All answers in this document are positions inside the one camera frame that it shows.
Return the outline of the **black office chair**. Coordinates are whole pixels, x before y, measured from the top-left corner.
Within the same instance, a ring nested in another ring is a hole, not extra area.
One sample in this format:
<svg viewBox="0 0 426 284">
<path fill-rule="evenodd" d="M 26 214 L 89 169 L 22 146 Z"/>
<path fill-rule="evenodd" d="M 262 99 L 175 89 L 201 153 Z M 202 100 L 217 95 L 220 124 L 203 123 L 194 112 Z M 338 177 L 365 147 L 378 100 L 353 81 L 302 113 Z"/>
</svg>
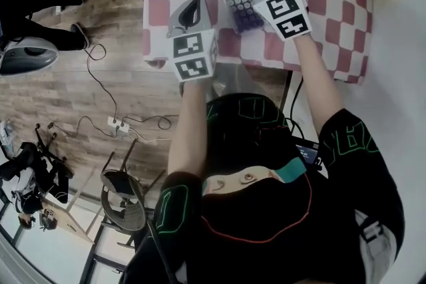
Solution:
<svg viewBox="0 0 426 284">
<path fill-rule="evenodd" d="M 66 157 L 58 157 L 49 150 L 35 132 L 38 142 L 23 142 L 20 153 L 0 165 L 0 186 L 18 215 L 19 225 L 31 229 L 34 213 L 43 211 L 43 198 L 49 194 L 59 203 L 69 200 L 69 180 L 74 176 L 66 165 Z"/>
</svg>

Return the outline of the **white grey bag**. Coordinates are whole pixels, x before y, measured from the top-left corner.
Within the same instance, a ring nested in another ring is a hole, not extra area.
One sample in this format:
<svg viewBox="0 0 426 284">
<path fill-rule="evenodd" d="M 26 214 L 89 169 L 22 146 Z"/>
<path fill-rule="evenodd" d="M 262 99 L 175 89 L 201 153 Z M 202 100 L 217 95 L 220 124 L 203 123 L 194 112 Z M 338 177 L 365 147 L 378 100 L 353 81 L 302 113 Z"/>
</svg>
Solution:
<svg viewBox="0 0 426 284">
<path fill-rule="evenodd" d="M 360 228 L 359 247 L 365 270 L 365 284 L 380 284 L 394 264 L 397 243 L 391 230 L 379 220 L 355 210 Z"/>
</svg>

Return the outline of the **wooden side table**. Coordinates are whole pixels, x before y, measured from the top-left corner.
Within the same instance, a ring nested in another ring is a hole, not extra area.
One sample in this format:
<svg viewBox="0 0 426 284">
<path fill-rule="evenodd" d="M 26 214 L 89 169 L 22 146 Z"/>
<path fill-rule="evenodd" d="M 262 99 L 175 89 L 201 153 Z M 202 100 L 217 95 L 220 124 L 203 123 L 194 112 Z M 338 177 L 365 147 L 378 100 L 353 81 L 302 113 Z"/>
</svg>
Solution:
<svg viewBox="0 0 426 284">
<path fill-rule="evenodd" d="M 94 241 L 89 237 L 89 233 L 91 232 L 101 210 L 98 210 L 98 212 L 93 215 L 90 224 L 84 228 L 71 212 L 76 200 L 76 198 L 72 199 L 66 208 L 63 208 L 49 200 L 43 200 L 43 211 L 47 210 L 48 213 L 52 213 L 53 217 L 57 221 L 57 226 L 61 229 L 94 244 Z"/>
</svg>

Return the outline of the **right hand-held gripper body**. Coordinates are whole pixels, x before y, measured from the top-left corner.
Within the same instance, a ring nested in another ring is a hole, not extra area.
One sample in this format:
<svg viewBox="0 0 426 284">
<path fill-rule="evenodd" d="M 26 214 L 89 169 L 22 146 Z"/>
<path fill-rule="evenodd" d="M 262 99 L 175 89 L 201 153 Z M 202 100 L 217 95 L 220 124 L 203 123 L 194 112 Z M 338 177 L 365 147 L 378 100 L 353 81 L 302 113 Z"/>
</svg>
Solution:
<svg viewBox="0 0 426 284">
<path fill-rule="evenodd" d="M 282 41 L 312 31 L 304 0 L 253 0 L 253 8 Z"/>
</svg>

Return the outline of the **grey white machine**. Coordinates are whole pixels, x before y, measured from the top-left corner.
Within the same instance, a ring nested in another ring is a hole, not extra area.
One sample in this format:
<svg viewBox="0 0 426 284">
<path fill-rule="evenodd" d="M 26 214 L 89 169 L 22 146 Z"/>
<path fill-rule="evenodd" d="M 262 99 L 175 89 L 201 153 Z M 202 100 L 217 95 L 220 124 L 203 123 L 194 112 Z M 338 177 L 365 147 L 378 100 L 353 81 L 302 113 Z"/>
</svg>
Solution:
<svg viewBox="0 0 426 284">
<path fill-rule="evenodd" d="M 50 67 L 59 57 L 59 51 L 49 41 L 26 37 L 10 41 L 0 50 L 0 77 L 40 71 Z"/>
</svg>

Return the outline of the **black screen device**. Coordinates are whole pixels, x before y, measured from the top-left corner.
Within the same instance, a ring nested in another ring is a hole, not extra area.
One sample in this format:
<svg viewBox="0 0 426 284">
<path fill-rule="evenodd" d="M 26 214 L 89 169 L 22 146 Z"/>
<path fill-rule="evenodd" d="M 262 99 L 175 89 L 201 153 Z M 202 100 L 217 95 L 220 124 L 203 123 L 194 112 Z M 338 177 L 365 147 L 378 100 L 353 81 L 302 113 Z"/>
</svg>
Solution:
<svg viewBox="0 0 426 284">
<path fill-rule="evenodd" d="M 307 164 L 317 171 L 322 170 L 322 159 L 318 156 L 319 144 L 303 138 L 294 138 L 296 146 Z"/>
</svg>

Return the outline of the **person's right forearm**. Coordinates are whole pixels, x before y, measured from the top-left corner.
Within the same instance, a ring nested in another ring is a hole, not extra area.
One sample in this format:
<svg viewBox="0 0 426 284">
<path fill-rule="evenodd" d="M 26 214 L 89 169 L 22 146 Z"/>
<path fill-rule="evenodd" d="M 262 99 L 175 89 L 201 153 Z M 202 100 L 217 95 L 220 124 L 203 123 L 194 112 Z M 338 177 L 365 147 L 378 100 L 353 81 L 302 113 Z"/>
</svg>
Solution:
<svg viewBox="0 0 426 284">
<path fill-rule="evenodd" d="M 312 37 L 310 35 L 296 37 L 294 44 L 298 52 L 313 124 L 317 134 L 320 134 L 324 124 L 334 114 L 344 109 L 344 103 Z"/>
</svg>

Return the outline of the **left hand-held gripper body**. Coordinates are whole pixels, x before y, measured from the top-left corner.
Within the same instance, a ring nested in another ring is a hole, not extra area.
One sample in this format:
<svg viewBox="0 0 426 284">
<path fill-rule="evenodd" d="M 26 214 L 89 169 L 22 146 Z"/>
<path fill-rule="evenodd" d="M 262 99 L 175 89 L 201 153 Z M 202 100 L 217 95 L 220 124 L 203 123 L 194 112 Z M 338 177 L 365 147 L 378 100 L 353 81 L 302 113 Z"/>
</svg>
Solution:
<svg viewBox="0 0 426 284">
<path fill-rule="evenodd" d="M 179 82 L 214 75 L 218 57 L 217 33 L 206 0 L 187 0 L 168 23 L 166 56 Z"/>
</svg>

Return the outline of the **person's black clothing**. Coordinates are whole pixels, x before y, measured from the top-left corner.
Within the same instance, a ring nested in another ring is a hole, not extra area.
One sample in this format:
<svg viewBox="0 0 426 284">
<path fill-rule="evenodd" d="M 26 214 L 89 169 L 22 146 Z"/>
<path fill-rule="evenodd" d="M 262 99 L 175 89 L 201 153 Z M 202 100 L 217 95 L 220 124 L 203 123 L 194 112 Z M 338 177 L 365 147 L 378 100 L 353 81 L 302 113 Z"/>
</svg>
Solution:
<svg viewBox="0 0 426 284">
<path fill-rule="evenodd" d="M 147 235 L 120 284 L 365 284 L 355 210 L 394 234 L 405 218 L 397 186 L 364 122 L 340 110 L 324 125 L 321 174 L 306 163 L 284 115 L 265 96 L 209 102 L 200 177 L 169 175 Z"/>
</svg>

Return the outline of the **person's left forearm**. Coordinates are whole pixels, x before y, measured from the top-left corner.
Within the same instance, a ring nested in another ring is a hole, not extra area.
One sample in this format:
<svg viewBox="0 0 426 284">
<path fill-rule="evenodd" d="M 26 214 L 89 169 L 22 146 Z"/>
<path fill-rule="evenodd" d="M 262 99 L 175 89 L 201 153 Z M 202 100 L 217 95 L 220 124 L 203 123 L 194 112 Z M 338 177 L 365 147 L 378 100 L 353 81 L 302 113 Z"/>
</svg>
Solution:
<svg viewBox="0 0 426 284">
<path fill-rule="evenodd" d="M 183 84 L 182 105 L 168 155 L 168 174 L 201 176 L 207 156 L 206 95 L 211 88 L 209 78 Z"/>
</svg>

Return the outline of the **red white checkered tablecloth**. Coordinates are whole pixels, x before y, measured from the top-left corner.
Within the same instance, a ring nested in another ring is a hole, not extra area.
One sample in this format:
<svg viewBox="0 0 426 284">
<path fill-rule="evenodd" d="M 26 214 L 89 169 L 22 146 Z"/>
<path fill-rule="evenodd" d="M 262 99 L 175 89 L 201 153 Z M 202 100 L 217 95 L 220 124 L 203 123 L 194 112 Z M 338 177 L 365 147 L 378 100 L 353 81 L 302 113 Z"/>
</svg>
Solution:
<svg viewBox="0 0 426 284">
<path fill-rule="evenodd" d="M 166 60 L 165 40 L 171 14 L 187 0 L 144 0 L 142 53 L 159 65 Z M 219 60 L 296 71 L 300 64 L 291 41 L 269 28 L 237 35 L 224 0 L 206 0 L 218 32 Z M 312 38 L 336 79 L 361 83 L 370 51 L 373 0 L 307 0 Z"/>
</svg>

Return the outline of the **white power strip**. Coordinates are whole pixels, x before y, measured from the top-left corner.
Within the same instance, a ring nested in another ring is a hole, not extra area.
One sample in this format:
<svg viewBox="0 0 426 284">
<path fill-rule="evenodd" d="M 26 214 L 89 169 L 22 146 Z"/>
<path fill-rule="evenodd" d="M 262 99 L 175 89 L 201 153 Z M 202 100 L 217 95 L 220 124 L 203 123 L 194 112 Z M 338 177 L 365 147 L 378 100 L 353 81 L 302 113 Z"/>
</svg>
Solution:
<svg viewBox="0 0 426 284">
<path fill-rule="evenodd" d="M 109 116 L 107 119 L 107 124 L 119 134 L 128 134 L 130 130 L 130 125 L 125 123 L 122 120 Z"/>
</svg>

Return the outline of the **dark wicker chair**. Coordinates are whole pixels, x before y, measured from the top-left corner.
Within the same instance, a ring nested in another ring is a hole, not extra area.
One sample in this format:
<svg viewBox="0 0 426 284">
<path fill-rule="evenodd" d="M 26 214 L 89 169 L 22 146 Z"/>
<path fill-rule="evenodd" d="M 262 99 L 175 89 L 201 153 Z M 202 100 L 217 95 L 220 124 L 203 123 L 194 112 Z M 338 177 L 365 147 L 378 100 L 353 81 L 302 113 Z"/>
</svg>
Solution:
<svg viewBox="0 0 426 284">
<path fill-rule="evenodd" d="M 136 143 L 137 140 L 132 141 L 119 169 L 108 167 L 114 156 L 112 152 L 101 172 L 101 206 L 105 213 L 105 221 L 101 225 L 128 235 L 126 243 L 117 243 L 127 249 L 134 249 L 135 233 L 147 229 L 153 210 L 145 206 L 145 195 L 165 175 L 165 171 L 161 171 L 151 184 L 143 185 L 130 174 L 127 161 Z"/>
</svg>

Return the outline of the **grey calculator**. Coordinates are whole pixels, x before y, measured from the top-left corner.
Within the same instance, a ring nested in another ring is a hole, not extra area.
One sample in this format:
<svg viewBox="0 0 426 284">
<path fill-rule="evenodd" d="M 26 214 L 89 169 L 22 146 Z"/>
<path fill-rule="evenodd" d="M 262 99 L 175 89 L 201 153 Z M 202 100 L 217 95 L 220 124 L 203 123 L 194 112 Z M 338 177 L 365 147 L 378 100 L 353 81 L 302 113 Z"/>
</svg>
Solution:
<svg viewBox="0 0 426 284">
<path fill-rule="evenodd" d="M 224 3 L 236 34 L 264 28 L 264 20 L 254 10 L 253 0 L 224 0 Z"/>
</svg>

